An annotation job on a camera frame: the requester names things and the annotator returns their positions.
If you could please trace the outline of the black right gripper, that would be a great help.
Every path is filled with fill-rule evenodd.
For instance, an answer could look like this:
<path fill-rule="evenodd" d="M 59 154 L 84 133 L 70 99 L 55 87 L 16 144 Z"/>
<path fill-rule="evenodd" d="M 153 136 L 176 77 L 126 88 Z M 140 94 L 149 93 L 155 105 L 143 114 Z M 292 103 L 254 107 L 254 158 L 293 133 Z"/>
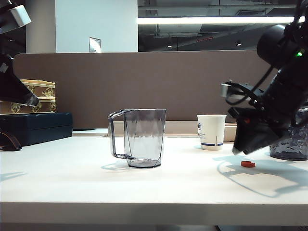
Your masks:
<path fill-rule="evenodd" d="M 228 96 L 250 99 L 251 108 L 233 107 L 229 114 L 236 119 L 237 130 L 232 152 L 250 154 L 289 138 L 287 129 L 295 123 L 295 114 L 308 99 L 308 56 L 296 54 L 262 91 L 252 86 L 229 83 Z"/>

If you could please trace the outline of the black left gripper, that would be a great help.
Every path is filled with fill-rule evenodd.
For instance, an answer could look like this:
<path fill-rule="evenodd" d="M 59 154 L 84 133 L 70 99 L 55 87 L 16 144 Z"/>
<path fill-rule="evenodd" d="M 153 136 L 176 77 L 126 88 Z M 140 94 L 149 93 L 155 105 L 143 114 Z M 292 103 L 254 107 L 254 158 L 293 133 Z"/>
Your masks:
<path fill-rule="evenodd" d="M 13 58 L 0 55 L 0 100 L 36 106 L 39 99 L 14 74 Z"/>

